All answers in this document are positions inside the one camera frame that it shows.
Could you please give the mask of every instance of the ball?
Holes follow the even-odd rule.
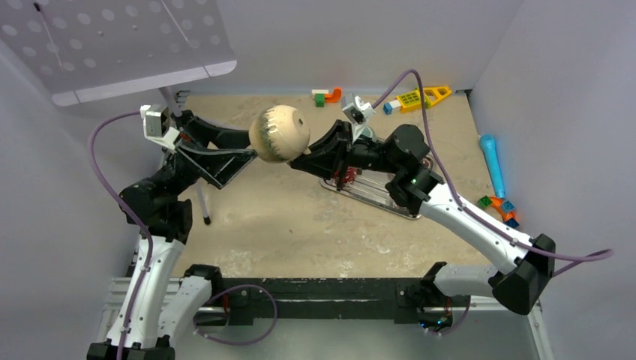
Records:
[[[287,105],[265,110],[249,130],[252,148],[268,163],[286,163],[307,154],[310,135],[302,112]]]

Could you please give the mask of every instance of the white wall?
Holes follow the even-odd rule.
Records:
[[[471,89],[521,0],[219,0],[238,64],[185,88],[217,93],[383,92],[407,68]]]
[[[86,140],[142,94],[55,108],[17,75],[0,43],[0,359],[85,359],[113,276],[131,259],[134,226],[91,171]],[[156,170],[140,119],[103,131],[97,153],[116,190]]]
[[[523,230],[564,254],[616,251],[546,289],[557,359],[636,356],[634,14],[630,0],[525,0],[471,96]]]

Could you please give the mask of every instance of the light blue cylinder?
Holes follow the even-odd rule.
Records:
[[[487,133],[479,138],[479,145],[486,158],[486,165],[490,173],[490,180],[493,182],[495,196],[504,199],[506,198],[506,189],[503,186],[503,177],[501,176],[501,168],[497,159],[497,142],[492,135]]]

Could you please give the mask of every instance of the perforated white panel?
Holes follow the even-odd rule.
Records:
[[[0,0],[0,40],[53,102],[130,94],[236,66],[215,0]]]

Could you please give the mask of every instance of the table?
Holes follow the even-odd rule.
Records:
[[[263,110],[277,104],[304,113],[311,142],[334,120],[346,119],[339,103],[318,108],[309,94],[191,95],[184,108],[247,129]],[[453,95],[427,114],[433,144],[460,194],[471,202],[492,195],[466,95]],[[403,123],[423,131],[419,111],[385,115],[380,110],[370,126],[378,137],[387,137]],[[256,159],[223,190],[200,181],[212,224],[203,223],[194,187],[186,190],[181,199],[193,201],[193,227],[175,276],[193,263],[220,266],[224,277],[264,278],[419,277],[437,261],[487,263],[432,220],[408,220],[326,190],[317,178],[286,164]]]

